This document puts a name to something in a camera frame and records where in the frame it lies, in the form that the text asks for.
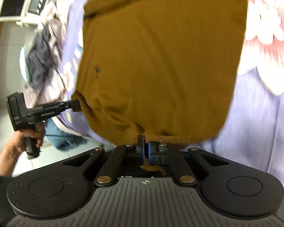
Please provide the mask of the person's left forearm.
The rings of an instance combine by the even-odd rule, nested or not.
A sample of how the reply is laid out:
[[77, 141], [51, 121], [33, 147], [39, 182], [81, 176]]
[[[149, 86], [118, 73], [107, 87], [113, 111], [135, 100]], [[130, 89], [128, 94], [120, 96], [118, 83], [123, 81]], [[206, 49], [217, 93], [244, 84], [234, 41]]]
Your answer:
[[4, 149], [0, 154], [0, 226], [5, 226], [14, 217], [6, 191], [18, 157], [15, 148]]

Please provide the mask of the person's left hand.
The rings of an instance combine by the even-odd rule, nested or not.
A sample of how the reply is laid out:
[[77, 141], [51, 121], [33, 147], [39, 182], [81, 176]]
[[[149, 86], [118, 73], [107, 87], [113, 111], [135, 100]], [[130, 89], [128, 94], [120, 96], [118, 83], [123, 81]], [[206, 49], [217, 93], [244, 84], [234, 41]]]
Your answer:
[[36, 147], [40, 148], [44, 138], [44, 122], [37, 125], [36, 130], [24, 129], [15, 131], [9, 141], [4, 146], [0, 157], [16, 161], [26, 149], [26, 139], [36, 139]]

